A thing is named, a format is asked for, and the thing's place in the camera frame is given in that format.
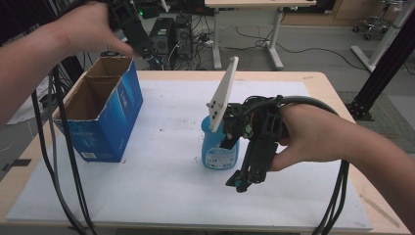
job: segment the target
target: computer tower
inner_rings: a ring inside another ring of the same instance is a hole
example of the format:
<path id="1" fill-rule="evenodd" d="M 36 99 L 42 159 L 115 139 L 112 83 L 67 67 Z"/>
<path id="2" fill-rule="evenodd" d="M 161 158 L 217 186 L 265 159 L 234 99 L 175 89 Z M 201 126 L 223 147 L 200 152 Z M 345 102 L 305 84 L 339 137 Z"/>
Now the computer tower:
<path id="1" fill-rule="evenodd" d="M 192 60 L 192 16 L 186 14 L 177 15 L 174 21 L 177 41 L 177 59 Z"/>
<path id="2" fill-rule="evenodd" d="M 177 58 L 174 18 L 157 18 L 149 34 L 153 48 L 161 57 L 165 70 L 173 70 Z"/>

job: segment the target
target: table leg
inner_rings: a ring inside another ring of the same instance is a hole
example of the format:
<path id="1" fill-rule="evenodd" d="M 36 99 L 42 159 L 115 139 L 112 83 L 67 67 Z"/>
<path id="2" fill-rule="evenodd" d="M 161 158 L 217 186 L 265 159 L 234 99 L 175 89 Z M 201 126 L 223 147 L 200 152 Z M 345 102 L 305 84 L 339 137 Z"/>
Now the table leg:
<path id="1" fill-rule="evenodd" d="M 399 15 L 397 15 L 396 19 L 394 20 L 393 24 L 391 25 L 390 29 L 382 38 L 382 41 L 379 43 L 379 46 L 376 48 L 375 52 L 373 52 L 372 56 L 368 58 L 362 50 L 358 46 L 351 46 L 351 50 L 356 54 L 357 58 L 365 65 L 365 67 L 372 72 L 376 66 L 378 65 L 379 60 L 384 55 L 386 50 L 392 44 L 394 38 L 399 33 L 400 28 L 405 23 L 405 20 L 408 18 L 409 14 L 415 7 L 415 1 L 408 3 L 409 6 L 406 6 Z"/>
<path id="2" fill-rule="evenodd" d="M 271 55 L 272 61 L 275 65 L 275 70 L 281 71 L 284 66 L 281 62 L 280 57 L 278 56 L 277 50 L 275 49 L 275 42 L 277 41 L 278 29 L 280 28 L 280 21 L 283 15 L 283 8 L 278 8 L 275 13 L 275 23 L 271 35 L 271 41 L 266 43 L 269 54 Z"/>
<path id="3" fill-rule="evenodd" d="M 213 66 L 217 71 L 222 70 L 222 63 L 220 62 L 220 52 L 219 52 L 219 19 L 217 15 L 219 14 L 219 9 L 214 10 L 214 38 L 213 46 L 211 47 L 213 54 Z"/>

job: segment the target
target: white paper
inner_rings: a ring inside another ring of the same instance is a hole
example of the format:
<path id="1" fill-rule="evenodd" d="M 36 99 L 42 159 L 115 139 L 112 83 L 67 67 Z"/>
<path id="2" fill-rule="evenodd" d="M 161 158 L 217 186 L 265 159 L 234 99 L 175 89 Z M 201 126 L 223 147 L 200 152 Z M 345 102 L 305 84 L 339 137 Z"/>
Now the white paper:
<path id="1" fill-rule="evenodd" d="M 241 139 L 235 167 L 213 170 L 203 166 L 204 133 L 200 125 L 208 115 L 206 103 L 218 84 L 219 81 L 140 81 L 144 103 L 121 162 L 86 163 L 76 156 L 95 224 L 246 227 L 257 231 L 312 231 L 319 224 L 333 192 L 339 162 L 297 164 L 271 172 L 265 182 L 252 185 L 242 194 L 225 186 L 225 182 L 241 167 L 247 140 Z M 229 102 L 242 103 L 252 95 L 308 93 L 301 82 L 236 80 Z M 82 219 L 62 135 L 58 137 L 58 152 L 63 194 Z M 42 161 L 7 219 L 67 220 Z M 333 230 L 370 229 L 355 192 L 348 186 L 345 207 Z"/>

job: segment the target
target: office chair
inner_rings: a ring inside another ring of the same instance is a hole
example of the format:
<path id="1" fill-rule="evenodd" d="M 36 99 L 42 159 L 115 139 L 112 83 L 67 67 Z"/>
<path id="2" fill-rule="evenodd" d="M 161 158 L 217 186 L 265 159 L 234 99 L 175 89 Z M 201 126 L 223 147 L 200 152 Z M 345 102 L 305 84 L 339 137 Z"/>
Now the office chair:
<path id="1" fill-rule="evenodd" d="M 385 4 L 379 16 L 367 17 L 364 20 L 360 21 L 360 23 L 367 28 L 366 33 L 363 35 L 363 38 L 365 40 L 370 40 L 370 38 L 372 37 L 370 33 L 373 29 L 380 31 L 381 33 L 386 33 L 392 24 L 391 22 L 387 21 L 384 18 L 388 9 L 391 7 L 391 5 L 403 4 L 406 2 L 406 0 L 378 0 L 378 2 Z M 358 31 L 359 31 L 359 26 L 357 25 L 354 26 L 353 32 L 358 32 Z"/>

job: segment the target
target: blue spray bottle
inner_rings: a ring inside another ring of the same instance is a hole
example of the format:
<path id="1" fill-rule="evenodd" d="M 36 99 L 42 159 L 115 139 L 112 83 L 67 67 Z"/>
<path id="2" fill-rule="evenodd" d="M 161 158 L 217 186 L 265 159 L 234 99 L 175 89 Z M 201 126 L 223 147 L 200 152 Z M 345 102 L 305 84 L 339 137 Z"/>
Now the blue spray bottle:
<path id="1" fill-rule="evenodd" d="M 205 133 L 202 145 L 202 163 L 212 169 L 232 168 L 238 161 L 239 140 L 231 150 L 220 148 L 220 143 L 225 138 L 222 124 L 219 125 L 216 132 L 211 132 L 209 126 L 210 121 L 207 116 L 202 121 L 202 131 Z"/>

